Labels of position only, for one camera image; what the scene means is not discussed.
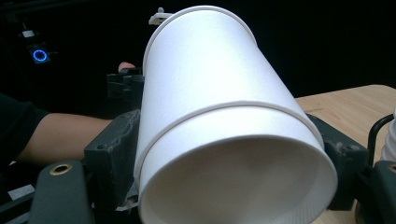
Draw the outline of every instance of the black background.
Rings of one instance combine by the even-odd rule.
[[[112,118],[128,111],[128,103],[107,99],[106,74],[116,73],[123,61],[141,66],[157,27],[148,24],[149,17],[158,7],[174,13],[197,5],[224,7],[239,16],[295,97],[369,84],[396,86],[391,1],[73,2],[18,12],[13,19],[3,5],[0,92],[52,112]],[[50,63],[33,62],[28,43],[18,37],[23,22],[39,33],[37,41],[57,52]]]

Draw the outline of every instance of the rolled cup lip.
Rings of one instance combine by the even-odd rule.
[[[275,112],[275,113],[282,113],[282,111],[275,111],[274,109],[271,109],[271,108],[265,108],[265,109],[269,109],[269,112],[270,113],[272,113],[272,112]],[[293,119],[295,119],[295,120],[297,120],[295,117],[293,117],[293,116],[291,116],[291,115],[289,115],[289,114],[285,114],[285,116],[290,116],[291,118],[293,118]],[[308,131],[309,131],[309,129],[303,124],[303,123],[301,123],[301,122],[299,122],[299,121],[297,121],[301,126],[301,128],[305,128],[305,129],[307,129]],[[315,138],[315,136],[313,136],[313,138],[311,138],[311,139],[314,139],[313,141],[313,143],[311,143],[311,144],[315,144],[315,141],[316,141],[316,138]],[[334,188],[332,189],[332,192],[329,192],[329,194],[330,194],[330,196],[329,196],[329,198],[327,199],[328,201],[327,201],[327,203],[330,203],[330,201],[331,201],[331,198],[332,198],[332,196],[334,195],[334,193],[335,193],[335,189],[336,189],[336,185],[337,185],[337,183],[336,183],[336,172],[335,172],[335,169],[334,169],[334,167],[333,167],[333,164],[332,164],[332,162],[330,161],[330,159],[327,157],[327,155],[325,154],[325,152],[324,152],[324,150],[323,150],[323,148],[320,148],[320,145],[318,144],[318,142],[316,142],[316,145],[315,146],[313,146],[313,145],[311,145],[311,144],[308,144],[307,142],[304,142],[304,140],[301,140],[301,139],[296,139],[296,138],[293,138],[293,139],[291,139],[291,141],[298,141],[298,142],[300,142],[300,144],[307,144],[307,145],[309,145],[310,147],[307,147],[307,150],[311,150],[312,152],[314,152],[314,154],[317,154],[318,155],[318,159],[319,160],[321,160],[321,161],[326,161],[326,164],[323,164],[323,165],[325,165],[325,166],[328,166],[328,167],[330,167],[331,168],[331,170],[332,170],[332,174],[333,174],[333,179],[334,179],[334,184],[335,184],[335,186],[334,186]],[[177,161],[177,160],[179,160],[180,158],[182,159],[184,156],[186,156],[186,154],[175,154],[175,155],[172,155],[172,156],[170,156],[172,159],[170,159],[169,161],[167,161],[166,163],[165,163],[165,166],[163,166],[163,167],[161,167],[159,170],[157,170],[157,172],[155,172],[155,175],[148,175],[147,173],[145,173],[146,171],[145,171],[145,168],[142,168],[142,172],[144,172],[144,176],[149,176],[149,178],[148,178],[148,181],[145,181],[146,183],[144,183],[144,186],[140,189],[140,191],[139,191],[139,214],[140,214],[140,216],[141,216],[141,214],[142,214],[142,208],[141,208],[141,206],[140,206],[140,204],[142,203],[142,200],[144,200],[145,199],[145,193],[146,193],[146,191],[147,191],[147,189],[150,187],[150,183],[153,181],[153,179],[155,179],[156,178],[156,176],[161,172],[161,170],[162,169],[165,169],[168,165],[170,165],[170,164],[172,164],[172,162],[174,162],[174,161]],[[150,155],[149,157],[146,157],[146,159],[149,159],[149,160],[151,160],[152,158],[157,158],[157,157],[159,157],[159,154],[157,154],[156,156],[154,156],[154,154],[152,154],[152,155]],[[144,164],[143,164],[143,166],[145,166],[145,165],[148,165],[146,162],[150,162],[150,163],[153,163],[153,161],[148,161],[148,160],[145,160],[144,161]]]
[[[159,136],[155,140],[155,142],[157,142],[160,138],[165,136],[170,130],[174,129],[178,125],[181,125],[183,122],[185,122],[185,121],[187,121],[189,119],[194,119],[194,118],[199,117],[200,115],[203,115],[203,114],[205,114],[207,112],[210,112],[210,111],[221,110],[221,109],[225,109],[225,108],[234,108],[234,107],[239,107],[239,106],[240,107],[257,106],[257,107],[261,107],[261,108],[265,108],[265,109],[272,109],[272,110],[275,110],[275,111],[279,111],[279,112],[282,112],[282,113],[285,113],[285,114],[287,114],[289,116],[294,117],[295,119],[299,120],[308,130],[311,131],[311,133],[314,135],[314,137],[318,141],[318,144],[320,145],[320,147],[324,149],[324,142],[323,142],[323,139],[321,138],[321,134],[318,131],[318,128],[316,127],[316,125],[308,117],[304,118],[299,113],[296,113],[292,109],[288,109],[286,107],[280,107],[280,106],[277,106],[277,105],[263,104],[263,103],[261,105],[257,105],[257,104],[239,104],[239,105],[222,104],[222,105],[215,105],[215,106],[211,107],[210,109],[209,108],[204,108],[204,109],[202,109],[200,111],[195,111],[195,113],[193,115],[189,114],[186,118],[183,117],[180,120],[176,120],[175,122],[171,123],[168,127],[166,127],[166,129],[161,134],[161,136]],[[134,168],[134,177],[135,177],[135,183],[137,184],[137,187],[139,189],[140,189],[140,176],[141,176],[141,173],[142,173],[143,163],[146,160],[146,157],[147,157],[150,149],[155,145],[155,142],[152,145],[148,146],[148,149],[145,150],[145,152],[144,152],[142,157],[136,157],[135,168]]]

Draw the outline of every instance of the person's arm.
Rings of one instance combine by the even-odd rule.
[[[82,160],[84,148],[111,122],[81,115],[52,113],[44,117],[17,161],[48,165]]]

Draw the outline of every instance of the cup opening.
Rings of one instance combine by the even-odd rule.
[[[316,196],[333,188],[324,163],[317,149],[276,136],[196,148],[151,178],[140,216],[145,223],[290,223],[291,216],[307,223],[296,214],[320,214]]]

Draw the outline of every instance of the black sleeve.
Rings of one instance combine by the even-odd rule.
[[[22,152],[48,113],[0,93],[0,173]]]

